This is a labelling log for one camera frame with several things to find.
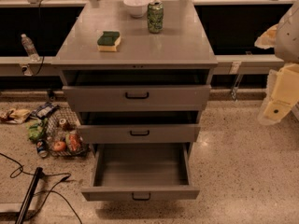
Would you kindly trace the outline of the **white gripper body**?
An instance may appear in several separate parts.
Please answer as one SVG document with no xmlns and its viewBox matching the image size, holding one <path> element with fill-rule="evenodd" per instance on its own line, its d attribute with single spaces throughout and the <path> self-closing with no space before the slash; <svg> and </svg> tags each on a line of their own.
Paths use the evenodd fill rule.
<svg viewBox="0 0 299 224">
<path fill-rule="evenodd" d="M 271 98 L 289 107 L 299 101 L 299 64 L 286 63 L 277 72 L 277 79 Z"/>
</svg>

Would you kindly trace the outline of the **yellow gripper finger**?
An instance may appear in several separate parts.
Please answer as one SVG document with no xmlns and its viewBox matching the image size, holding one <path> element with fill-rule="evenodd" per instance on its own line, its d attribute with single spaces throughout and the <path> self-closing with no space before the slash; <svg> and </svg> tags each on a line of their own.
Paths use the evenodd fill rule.
<svg viewBox="0 0 299 224">
<path fill-rule="evenodd" d="M 275 24 L 268 28 L 261 36 L 259 36 L 254 46 L 259 49 L 270 49 L 276 45 L 276 35 L 278 26 Z"/>
<path fill-rule="evenodd" d="M 266 96 L 263 99 L 257 117 L 257 120 L 262 125 L 277 124 L 281 122 L 281 120 L 284 117 L 286 117 L 291 111 L 291 108 L 289 106 L 284 105 L 282 103 L 275 103 L 274 100 L 271 98 L 271 94 L 275 87 L 276 80 L 277 80 L 277 71 L 270 70 L 267 77 L 267 83 L 265 89 Z"/>
</svg>

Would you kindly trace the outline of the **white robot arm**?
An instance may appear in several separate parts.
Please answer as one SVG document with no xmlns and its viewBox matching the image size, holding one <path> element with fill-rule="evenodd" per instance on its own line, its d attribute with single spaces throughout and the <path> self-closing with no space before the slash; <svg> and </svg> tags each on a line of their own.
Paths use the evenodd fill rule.
<svg viewBox="0 0 299 224">
<path fill-rule="evenodd" d="M 267 77 L 266 97 L 259 111 L 262 125 L 281 122 L 299 102 L 299 1 L 257 38 L 254 46 L 273 48 L 275 56 L 284 65 L 278 71 L 271 70 Z"/>
</svg>

